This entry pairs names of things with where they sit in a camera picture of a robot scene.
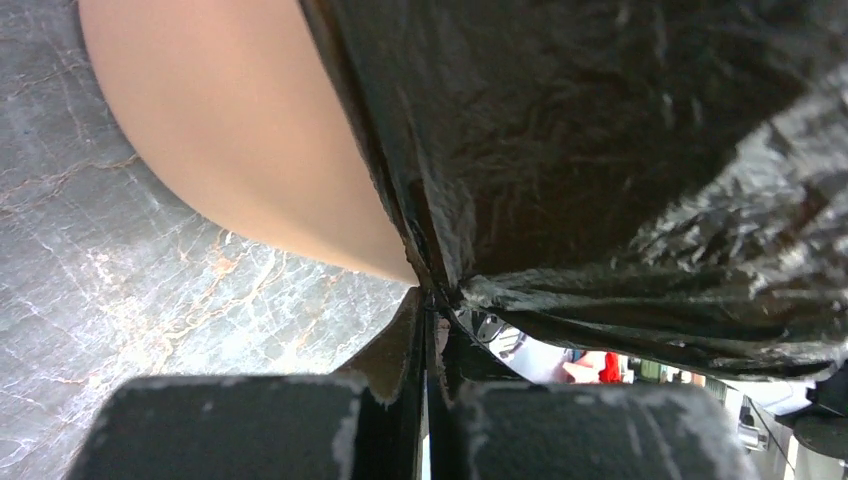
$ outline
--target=black plastic sheet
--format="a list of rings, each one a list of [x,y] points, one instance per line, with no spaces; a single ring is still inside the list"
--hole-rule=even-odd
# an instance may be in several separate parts
[[[844,0],[303,5],[446,305],[729,377],[844,359]]]

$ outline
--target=gray marble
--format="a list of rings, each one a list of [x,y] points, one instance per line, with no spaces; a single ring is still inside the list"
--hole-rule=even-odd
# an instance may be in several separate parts
[[[406,287],[259,245],[122,137],[69,0],[0,0],[0,478],[59,478],[138,375],[327,372]]]

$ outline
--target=tan curved surface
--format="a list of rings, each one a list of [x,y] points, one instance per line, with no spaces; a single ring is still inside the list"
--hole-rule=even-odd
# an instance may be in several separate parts
[[[417,283],[300,8],[279,0],[79,0],[122,130],[219,225]]]

